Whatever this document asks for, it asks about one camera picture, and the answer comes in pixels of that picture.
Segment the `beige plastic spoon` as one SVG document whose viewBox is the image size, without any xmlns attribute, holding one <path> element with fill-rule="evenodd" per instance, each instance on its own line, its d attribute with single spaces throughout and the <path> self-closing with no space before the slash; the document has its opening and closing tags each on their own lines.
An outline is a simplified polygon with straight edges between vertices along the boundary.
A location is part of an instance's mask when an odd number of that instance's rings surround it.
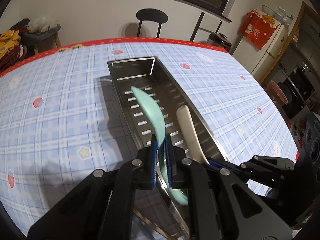
<svg viewBox="0 0 320 240">
<path fill-rule="evenodd" d="M 176 116 L 183 135 L 184 142 L 189 149 L 189 158 L 201 164 L 209 164 L 197 137 L 188 106 L 183 105 L 179 107 L 176 111 Z"/>
</svg>

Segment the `green plastic spoon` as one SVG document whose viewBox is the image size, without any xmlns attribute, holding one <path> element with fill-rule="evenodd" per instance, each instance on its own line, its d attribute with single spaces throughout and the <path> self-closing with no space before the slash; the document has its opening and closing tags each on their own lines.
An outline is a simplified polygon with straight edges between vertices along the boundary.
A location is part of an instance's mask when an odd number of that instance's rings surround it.
<svg viewBox="0 0 320 240">
<path fill-rule="evenodd" d="M 186 206 L 188 204 L 188 198 L 183 193 L 182 190 L 172 189 L 169 187 L 167 178 L 167 167 L 165 163 L 165 152 L 164 152 L 164 139 L 166 135 L 165 121 L 163 118 L 163 113 L 158 105 L 158 103 L 149 94 L 143 90 L 131 86 L 131 92 L 136 98 L 143 114 L 147 117 L 150 124 L 153 127 L 155 136 L 158 143 L 158 161 L 161 175 L 167 185 L 170 196 L 176 200 L 179 204 Z"/>
</svg>

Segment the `stainless steel utensil tray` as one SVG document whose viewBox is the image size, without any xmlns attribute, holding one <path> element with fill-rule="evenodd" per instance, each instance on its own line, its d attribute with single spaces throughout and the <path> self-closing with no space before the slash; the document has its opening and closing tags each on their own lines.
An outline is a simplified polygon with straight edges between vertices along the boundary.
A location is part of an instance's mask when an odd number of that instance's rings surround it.
<svg viewBox="0 0 320 240">
<path fill-rule="evenodd" d="M 199 111 L 157 57 L 115 60 L 107 65 L 121 110 L 138 148 L 149 146 L 152 135 L 162 138 L 169 134 L 173 145 L 184 149 L 190 157 L 191 153 L 176 116 L 178 108 L 186 105 L 204 155 L 207 158 L 224 160 L 217 140 Z M 155 123 L 144 114 L 144 108 L 131 91 L 132 86 L 144 91 L 151 98 L 149 102 L 157 117 Z"/>
</svg>

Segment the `pink waste bin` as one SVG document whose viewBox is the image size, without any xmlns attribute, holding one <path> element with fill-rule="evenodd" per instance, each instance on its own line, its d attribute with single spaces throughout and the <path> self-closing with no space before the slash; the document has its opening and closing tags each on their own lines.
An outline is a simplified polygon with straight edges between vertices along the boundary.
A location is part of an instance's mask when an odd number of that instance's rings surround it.
<svg viewBox="0 0 320 240">
<path fill-rule="evenodd" d="M 268 83 L 266 87 L 266 93 L 278 108 L 288 104 L 288 99 L 285 96 L 284 92 L 272 80 Z"/>
</svg>

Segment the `plaid blue tablecloth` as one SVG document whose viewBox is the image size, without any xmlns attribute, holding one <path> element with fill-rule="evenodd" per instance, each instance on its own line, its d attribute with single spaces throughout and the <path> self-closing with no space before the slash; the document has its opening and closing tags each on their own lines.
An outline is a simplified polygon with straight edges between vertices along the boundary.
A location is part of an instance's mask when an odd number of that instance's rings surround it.
<svg viewBox="0 0 320 240">
<path fill-rule="evenodd" d="M 1 75 L 1 203 L 22 235 L 93 170 L 111 171 L 136 156 L 107 64 L 152 56 L 189 96 L 228 161 L 295 160 L 283 117 L 222 49 L 116 38 L 51 50 Z"/>
</svg>

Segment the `white refrigerator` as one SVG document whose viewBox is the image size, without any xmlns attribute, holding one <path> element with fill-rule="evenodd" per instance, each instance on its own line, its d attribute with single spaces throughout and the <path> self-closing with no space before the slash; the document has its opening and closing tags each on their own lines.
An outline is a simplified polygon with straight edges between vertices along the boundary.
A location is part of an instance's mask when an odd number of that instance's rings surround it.
<svg viewBox="0 0 320 240">
<path fill-rule="evenodd" d="M 287 29 L 280 24 L 260 50 L 258 50 L 251 41 L 243 37 L 232 55 L 259 81 L 280 54 L 286 39 Z"/>
</svg>

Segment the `black metal rack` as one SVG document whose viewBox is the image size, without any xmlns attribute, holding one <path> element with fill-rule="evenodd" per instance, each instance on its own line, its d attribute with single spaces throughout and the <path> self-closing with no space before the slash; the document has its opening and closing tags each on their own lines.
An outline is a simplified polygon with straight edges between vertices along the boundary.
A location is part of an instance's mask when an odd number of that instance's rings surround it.
<svg viewBox="0 0 320 240">
<path fill-rule="evenodd" d="M 217 34 L 221 25 L 222 25 L 221 19 L 215 16 L 212 16 L 210 14 L 207 14 L 205 12 L 201 12 L 195 24 L 193 32 L 191 33 L 191 37 L 189 41 L 207 43 L 209 36 L 211 34 Z"/>
</svg>

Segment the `dark rice cooker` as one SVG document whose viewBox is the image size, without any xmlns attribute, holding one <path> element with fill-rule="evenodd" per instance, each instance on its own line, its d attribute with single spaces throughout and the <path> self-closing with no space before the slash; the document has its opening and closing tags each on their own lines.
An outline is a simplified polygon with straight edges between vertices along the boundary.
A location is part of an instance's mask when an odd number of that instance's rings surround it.
<svg viewBox="0 0 320 240">
<path fill-rule="evenodd" d="M 216 46 L 225 49 L 226 51 L 230 51 L 231 42 L 227 40 L 227 37 L 222 33 L 211 33 L 208 37 L 206 44 L 211 46 Z"/>
</svg>

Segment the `black round stool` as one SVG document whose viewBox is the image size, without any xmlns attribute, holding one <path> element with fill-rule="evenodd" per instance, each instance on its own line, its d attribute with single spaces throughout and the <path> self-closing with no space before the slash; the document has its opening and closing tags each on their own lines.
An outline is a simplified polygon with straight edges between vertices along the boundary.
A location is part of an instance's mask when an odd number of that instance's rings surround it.
<svg viewBox="0 0 320 240">
<path fill-rule="evenodd" d="M 136 18 L 139 20 L 138 30 L 137 30 L 137 37 L 140 37 L 140 31 L 142 28 L 143 21 L 150 21 L 158 23 L 157 29 L 157 38 L 160 36 L 161 27 L 163 24 L 167 23 L 168 16 L 161 10 L 153 9 L 153 8 L 145 8 L 137 11 Z"/>
</svg>

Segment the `red hanging cloth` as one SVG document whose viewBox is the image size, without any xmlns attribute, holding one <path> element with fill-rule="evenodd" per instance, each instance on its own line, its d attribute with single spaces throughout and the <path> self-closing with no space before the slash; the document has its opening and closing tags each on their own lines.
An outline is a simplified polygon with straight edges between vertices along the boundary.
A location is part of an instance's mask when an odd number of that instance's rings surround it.
<svg viewBox="0 0 320 240">
<path fill-rule="evenodd" d="M 245 21 L 238 33 L 260 50 L 279 26 L 280 23 L 272 16 L 259 9 L 253 9 L 246 14 Z"/>
</svg>

